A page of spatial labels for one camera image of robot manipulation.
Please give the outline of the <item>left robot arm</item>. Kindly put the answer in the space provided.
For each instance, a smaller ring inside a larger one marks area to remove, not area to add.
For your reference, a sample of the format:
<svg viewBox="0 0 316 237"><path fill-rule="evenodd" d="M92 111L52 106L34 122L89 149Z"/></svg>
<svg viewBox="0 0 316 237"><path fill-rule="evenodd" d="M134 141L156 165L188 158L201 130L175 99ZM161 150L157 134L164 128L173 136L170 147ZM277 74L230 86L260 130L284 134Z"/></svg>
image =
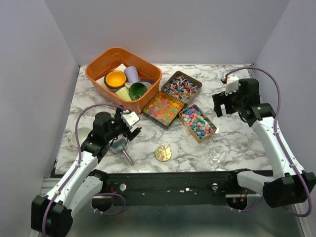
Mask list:
<svg viewBox="0 0 316 237"><path fill-rule="evenodd" d="M95 195L110 189L108 175L95 167L119 136L133 140L139 133L132 127L139 121L135 112L117 107L95 115L92 130L83 142L77 142L78 155L60 181L44 196L36 196L31 204L31 228L44 236L65 237L75 215Z"/></svg>

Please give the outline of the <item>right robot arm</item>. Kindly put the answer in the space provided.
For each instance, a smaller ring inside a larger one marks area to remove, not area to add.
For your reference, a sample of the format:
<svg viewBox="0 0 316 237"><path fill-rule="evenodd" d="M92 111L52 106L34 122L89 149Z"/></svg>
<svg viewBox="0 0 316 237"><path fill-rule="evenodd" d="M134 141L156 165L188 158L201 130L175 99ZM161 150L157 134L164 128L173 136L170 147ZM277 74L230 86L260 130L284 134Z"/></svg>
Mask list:
<svg viewBox="0 0 316 237"><path fill-rule="evenodd" d="M307 200L316 184L316 176L307 173L287 145L269 103L261 103L259 83L256 79L229 76L225 91L214 94L214 111L221 117L221 105L226 113L239 113L258 136L269 158L273 176L266 177L248 169L231 172L228 190L234 194L244 188L263 196L268 206L275 208Z"/></svg>

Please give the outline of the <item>gold tin of pastel candies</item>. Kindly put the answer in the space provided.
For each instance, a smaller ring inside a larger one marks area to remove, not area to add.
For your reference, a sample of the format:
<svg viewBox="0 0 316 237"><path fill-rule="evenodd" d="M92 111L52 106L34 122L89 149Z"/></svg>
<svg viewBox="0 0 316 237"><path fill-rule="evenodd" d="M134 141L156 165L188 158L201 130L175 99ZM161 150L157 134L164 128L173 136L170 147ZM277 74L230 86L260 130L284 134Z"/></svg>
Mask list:
<svg viewBox="0 0 316 237"><path fill-rule="evenodd" d="M179 120L198 143L209 139L217 131L217 127L196 104L182 110Z"/></svg>

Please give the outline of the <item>steel scoop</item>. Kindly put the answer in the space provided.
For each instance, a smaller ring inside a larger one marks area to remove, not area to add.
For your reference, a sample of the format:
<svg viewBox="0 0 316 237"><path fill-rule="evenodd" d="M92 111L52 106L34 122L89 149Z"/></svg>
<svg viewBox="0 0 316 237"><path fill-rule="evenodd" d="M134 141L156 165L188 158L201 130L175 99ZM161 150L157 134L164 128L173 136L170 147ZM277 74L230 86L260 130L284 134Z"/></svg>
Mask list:
<svg viewBox="0 0 316 237"><path fill-rule="evenodd" d="M134 165L134 161L132 160L132 158L130 157L130 155L128 154L126 150L127 146L128 146L128 140L125 137L121 136L116 139L113 139L110 142L110 151L114 154L122 153L124 157L130 163L130 165Z"/></svg>

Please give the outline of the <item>gold tin of translucent candies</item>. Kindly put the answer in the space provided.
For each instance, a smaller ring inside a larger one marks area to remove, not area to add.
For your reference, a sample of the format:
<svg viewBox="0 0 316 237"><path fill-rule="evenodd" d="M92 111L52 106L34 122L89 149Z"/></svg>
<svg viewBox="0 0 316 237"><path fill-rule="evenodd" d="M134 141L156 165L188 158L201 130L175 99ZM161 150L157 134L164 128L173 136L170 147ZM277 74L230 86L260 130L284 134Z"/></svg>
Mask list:
<svg viewBox="0 0 316 237"><path fill-rule="evenodd" d="M183 108L183 103L169 94L159 91L143 108L143 114L162 129L168 130Z"/></svg>

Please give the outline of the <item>clear glass jar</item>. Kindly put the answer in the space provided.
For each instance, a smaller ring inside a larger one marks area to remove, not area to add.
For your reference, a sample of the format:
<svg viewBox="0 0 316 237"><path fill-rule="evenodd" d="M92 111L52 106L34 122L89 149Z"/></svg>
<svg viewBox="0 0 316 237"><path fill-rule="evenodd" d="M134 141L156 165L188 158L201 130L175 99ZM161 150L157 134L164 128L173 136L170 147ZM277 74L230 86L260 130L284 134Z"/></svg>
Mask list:
<svg viewBox="0 0 316 237"><path fill-rule="evenodd" d="M206 160L211 168L217 168L226 159L226 152L221 147L213 147Z"/></svg>

